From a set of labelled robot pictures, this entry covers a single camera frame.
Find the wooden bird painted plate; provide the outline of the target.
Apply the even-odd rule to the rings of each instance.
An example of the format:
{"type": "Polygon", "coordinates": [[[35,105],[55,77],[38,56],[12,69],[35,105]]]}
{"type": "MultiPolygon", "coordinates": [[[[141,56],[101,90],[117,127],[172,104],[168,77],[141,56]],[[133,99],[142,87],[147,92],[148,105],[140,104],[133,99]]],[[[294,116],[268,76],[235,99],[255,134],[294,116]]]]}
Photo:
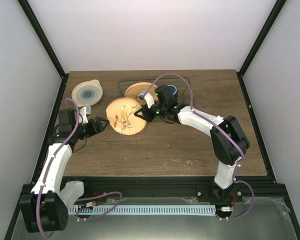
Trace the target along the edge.
{"type": "Polygon", "coordinates": [[[111,101],[106,107],[106,117],[110,126],[121,135],[135,135],[143,131],[147,122],[135,117],[134,112],[142,106],[135,99],[121,97],[111,101]]]}

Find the orange plastic plate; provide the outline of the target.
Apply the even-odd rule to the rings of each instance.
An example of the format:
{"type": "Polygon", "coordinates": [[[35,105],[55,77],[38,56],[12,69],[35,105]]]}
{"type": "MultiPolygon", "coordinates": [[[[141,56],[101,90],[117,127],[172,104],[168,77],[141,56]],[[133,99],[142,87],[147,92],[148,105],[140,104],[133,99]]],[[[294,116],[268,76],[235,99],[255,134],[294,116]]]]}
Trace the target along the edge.
{"type": "Polygon", "coordinates": [[[146,101],[140,99],[139,94],[142,91],[146,91],[150,86],[151,86],[150,82],[138,82],[138,83],[132,84],[131,86],[129,86],[127,88],[127,90],[124,93],[124,96],[126,98],[135,99],[141,105],[144,105],[144,104],[146,104],[146,101]]]}

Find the translucent white bowl with spout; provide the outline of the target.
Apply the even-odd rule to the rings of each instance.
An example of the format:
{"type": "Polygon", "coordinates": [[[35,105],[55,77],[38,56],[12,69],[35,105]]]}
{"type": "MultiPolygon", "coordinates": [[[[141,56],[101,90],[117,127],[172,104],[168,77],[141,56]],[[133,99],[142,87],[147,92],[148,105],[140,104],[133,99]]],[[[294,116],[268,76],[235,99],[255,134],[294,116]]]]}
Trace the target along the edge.
{"type": "Polygon", "coordinates": [[[103,97],[103,88],[97,79],[78,84],[71,93],[71,98],[78,107],[93,106],[103,97]]]}

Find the dark blue ceramic mug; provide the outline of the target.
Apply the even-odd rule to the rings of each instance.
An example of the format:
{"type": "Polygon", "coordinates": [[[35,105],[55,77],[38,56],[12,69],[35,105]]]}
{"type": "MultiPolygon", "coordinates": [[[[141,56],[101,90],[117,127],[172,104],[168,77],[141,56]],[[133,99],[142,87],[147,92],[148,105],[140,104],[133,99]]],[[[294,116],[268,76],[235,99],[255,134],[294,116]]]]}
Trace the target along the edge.
{"type": "Polygon", "coordinates": [[[177,99],[178,98],[178,88],[172,84],[169,84],[168,88],[170,89],[172,95],[177,99]]]}

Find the black wire dish rack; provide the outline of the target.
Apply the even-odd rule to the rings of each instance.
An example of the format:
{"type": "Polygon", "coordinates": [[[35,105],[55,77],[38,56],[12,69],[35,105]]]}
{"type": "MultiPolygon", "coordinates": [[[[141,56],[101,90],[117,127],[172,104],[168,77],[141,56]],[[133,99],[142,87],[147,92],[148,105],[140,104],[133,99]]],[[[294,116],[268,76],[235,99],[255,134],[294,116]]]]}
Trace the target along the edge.
{"type": "MultiPolygon", "coordinates": [[[[155,80],[155,77],[152,78],[135,78],[135,79],[123,79],[120,80],[117,84],[117,88],[118,88],[118,96],[119,97],[125,97],[125,91],[127,90],[127,88],[133,84],[136,83],[140,83],[140,82],[147,82],[147,83],[153,83],[153,81],[155,80]]],[[[155,102],[157,103],[159,100],[156,96],[155,93],[155,89],[159,86],[162,85],[174,85],[177,87],[178,89],[178,96],[177,96],[177,101],[180,102],[184,102],[189,104],[191,101],[191,93],[190,90],[187,86],[187,84],[179,77],[177,76],[173,76],[173,75],[168,75],[168,76],[164,76],[161,79],[159,79],[158,81],[156,81],[153,86],[150,88],[149,93],[153,96],[155,102]]]]}

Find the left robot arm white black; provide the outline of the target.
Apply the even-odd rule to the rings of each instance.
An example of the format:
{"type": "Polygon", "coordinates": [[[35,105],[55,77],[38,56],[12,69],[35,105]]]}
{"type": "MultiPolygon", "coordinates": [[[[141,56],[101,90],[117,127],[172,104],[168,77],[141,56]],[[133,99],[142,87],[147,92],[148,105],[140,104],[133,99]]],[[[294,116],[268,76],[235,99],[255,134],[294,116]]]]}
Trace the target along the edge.
{"type": "Polygon", "coordinates": [[[103,132],[109,120],[89,119],[89,106],[79,111],[62,109],[58,112],[57,132],[48,141],[48,154],[41,174],[27,194],[22,194],[19,205],[29,233],[62,231],[68,223],[68,211],[77,199],[87,202],[92,189],[79,180],[61,187],[67,163],[79,140],[86,140],[103,132]]]}

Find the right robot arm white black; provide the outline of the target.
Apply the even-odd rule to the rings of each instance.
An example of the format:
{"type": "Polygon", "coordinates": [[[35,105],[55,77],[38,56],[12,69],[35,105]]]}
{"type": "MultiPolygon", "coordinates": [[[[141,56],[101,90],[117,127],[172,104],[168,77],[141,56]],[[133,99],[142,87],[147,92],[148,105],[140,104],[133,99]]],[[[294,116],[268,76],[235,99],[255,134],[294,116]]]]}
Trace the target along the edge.
{"type": "Polygon", "coordinates": [[[217,172],[212,185],[213,198],[219,202],[230,196],[230,190],[236,181],[236,171],[244,159],[250,142],[238,120],[214,116],[195,109],[192,103],[178,102],[167,85],[155,89],[157,99],[147,90],[139,93],[138,98],[145,105],[135,112],[135,116],[147,122],[160,118],[168,124],[180,124],[192,127],[211,138],[212,147],[218,159],[217,172]]]}

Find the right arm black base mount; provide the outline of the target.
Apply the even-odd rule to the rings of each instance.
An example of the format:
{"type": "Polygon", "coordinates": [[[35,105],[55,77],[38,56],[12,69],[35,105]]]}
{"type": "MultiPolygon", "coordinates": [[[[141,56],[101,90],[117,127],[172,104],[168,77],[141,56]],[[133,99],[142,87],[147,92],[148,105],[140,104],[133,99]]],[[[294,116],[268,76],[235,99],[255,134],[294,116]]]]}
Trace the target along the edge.
{"type": "Polygon", "coordinates": [[[201,202],[209,202],[211,204],[230,203],[233,200],[235,202],[243,201],[242,197],[234,192],[232,186],[227,189],[221,189],[213,184],[201,185],[196,188],[196,193],[201,202]]]}

